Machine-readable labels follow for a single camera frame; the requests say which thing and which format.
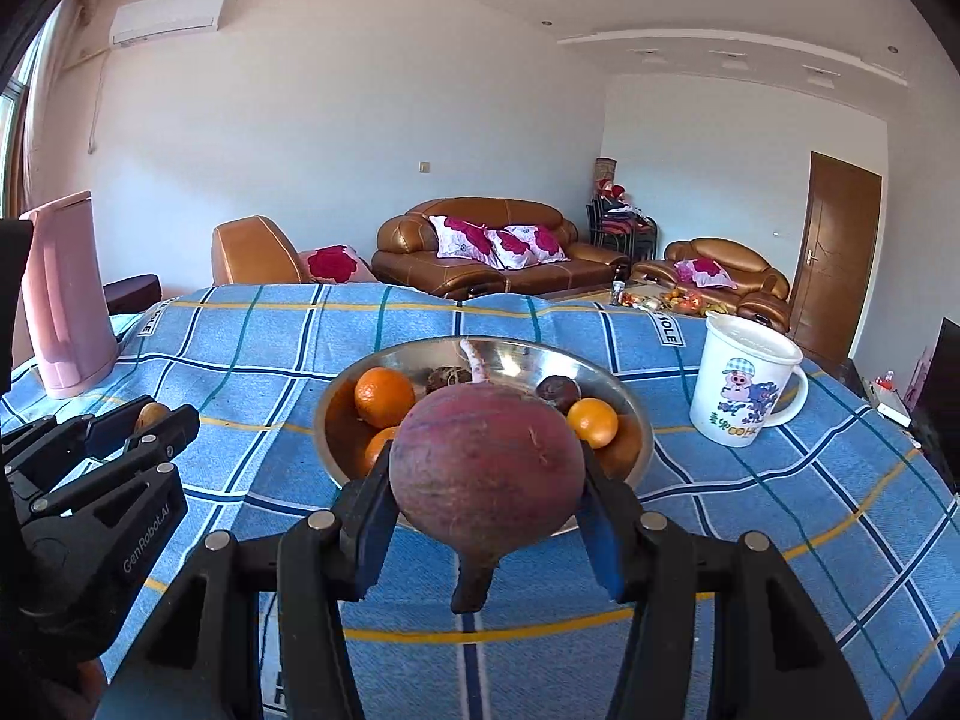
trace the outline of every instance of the metal bolt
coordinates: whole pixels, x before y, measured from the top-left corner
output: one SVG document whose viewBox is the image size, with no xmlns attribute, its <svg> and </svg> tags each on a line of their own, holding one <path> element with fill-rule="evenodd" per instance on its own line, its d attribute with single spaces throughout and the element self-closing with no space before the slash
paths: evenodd
<svg viewBox="0 0 960 720">
<path fill-rule="evenodd" d="M 648 531 L 665 531 L 666 517 L 660 512 L 644 512 L 640 517 L 640 524 Z"/>
<path fill-rule="evenodd" d="M 770 548 L 770 539 L 766 538 L 760 531 L 750 531 L 750 533 L 747 533 L 746 536 L 743 536 L 743 543 L 754 552 L 765 552 Z"/>
<path fill-rule="evenodd" d="M 315 531 L 325 531 L 327 528 L 332 528 L 336 522 L 337 517 L 330 509 L 320 509 L 306 518 L 306 524 Z"/>
<path fill-rule="evenodd" d="M 203 546 L 208 548 L 210 552 L 216 552 L 218 549 L 223 549 L 224 546 L 227 546 L 229 543 L 229 531 L 214 531 L 203 540 Z"/>
</svg>

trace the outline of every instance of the curtain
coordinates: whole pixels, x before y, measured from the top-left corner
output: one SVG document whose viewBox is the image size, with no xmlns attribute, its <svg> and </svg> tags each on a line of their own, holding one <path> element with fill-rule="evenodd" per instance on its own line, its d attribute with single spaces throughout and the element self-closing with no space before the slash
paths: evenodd
<svg viewBox="0 0 960 720">
<path fill-rule="evenodd" d="M 40 196 L 40 150 L 43 145 L 43 120 L 53 92 L 56 74 L 64 64 L 66 49 L 76 23 L 76 0 L 64 0 L 47 20 L 40 33 L 37 64 L 30 78 L 30 98 L 25 106 L 21 175 L 23 194 L 19 213 L 44 204 L 52 197 Z"/>
<path fill-rule="evenodd" d="M 4 196 L 8 201 L 7 212 L 11 218 L 17 218 L 26 207 L 23 188 L 23 138 L 27 124 L 27 105 L 30 104 L 30 90 L 27 89 L 16 108 L 11 137 L 10 169 L 4 174 Z"/>
<path fill-rule="evenodd" d="M 70 44 L 78 28 L 88 25 L 97 0 L 64 0 L 56 6 L 40 33 L 37 61 L 30 83 L 22 146 L 23 193 L 20 213 L 55 199 L 43 195 L 40 153 L 47 109 Z"/>
</svg>

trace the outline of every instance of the blue checkered tablecloth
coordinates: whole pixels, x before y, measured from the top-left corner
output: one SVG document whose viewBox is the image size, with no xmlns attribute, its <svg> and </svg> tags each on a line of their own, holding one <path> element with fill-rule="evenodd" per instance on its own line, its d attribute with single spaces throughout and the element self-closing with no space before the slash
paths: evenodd
<svg viewBox="0 0 960 720">
<path fill-rule="evenodd" d="M 289 529 L 337 490 L 312 443 L 313 410 L 341 370 L 396 343 L 459 334 L 557 346 L 611 370 L 640 396 L 656 450 L 643 504 L 693 533 L 769 533 L 843 647 L 877 718 L 904 718 L 960 640 L 957 500 L 910 440 L 805 362 L 808 403 L 745 449 L 689 424 L 704 324 L 592 303 L 489 295 L 457 304 L 404 288 L 220 287 L 132 317 L 112 374 L 69 401 L 43 393 L 32 364 L 0 406 L 9 430 L 45 413 L 101 413 L 142 394 L 200 410 L 178 458 L 189 513 L 139 595 L 110 671 L 203 536 Z M 92 465 L 87 461 L 77 473 Z M 483 613 L 448 604 L 455 556 L 398 529 L 378 586 L 344 605 L 367 717 L 605 715 L 630 625 L 595 584 L 577 533 L 507 556 Z M 706 714 L 712 600 L 698 608 L 688 717 Z M 275 607 L 262 598 L 262 686 L 283 710 Z"/>
</svg>

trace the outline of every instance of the pink plastic bin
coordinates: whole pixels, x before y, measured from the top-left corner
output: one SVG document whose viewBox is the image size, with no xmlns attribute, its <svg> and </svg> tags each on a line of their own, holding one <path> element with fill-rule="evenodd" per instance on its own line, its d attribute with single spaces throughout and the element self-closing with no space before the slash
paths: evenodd
<svg viewBox="0 0 960 720">
<path fill-rule="evenodd" d="M 23 306 L 40 378 L 50 397 L 74 397 L 107 376 L 117 359 L 90 192 L 54 200 L 21 218 L 34 223 Z"/>
</svg>

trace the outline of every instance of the white mug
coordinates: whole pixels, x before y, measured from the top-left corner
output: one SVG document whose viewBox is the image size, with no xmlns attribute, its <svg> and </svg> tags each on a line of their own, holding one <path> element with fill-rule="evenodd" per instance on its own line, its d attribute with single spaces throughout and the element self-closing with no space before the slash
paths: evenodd
<svg viewBox="0 0 960 720">
<path fill-rule="evenodd" d="M 776 330 L 749 319 L 707 312 L 707 341 L 690 421 L 713 442 L 750 445 L 760 428 L 782 425 L 800 413 L 809 387 L 800 369 L 802 360 L 800 346 Z M 791 373 L 800 377 L 797 396 L 771 415 Z"/>
</svg>

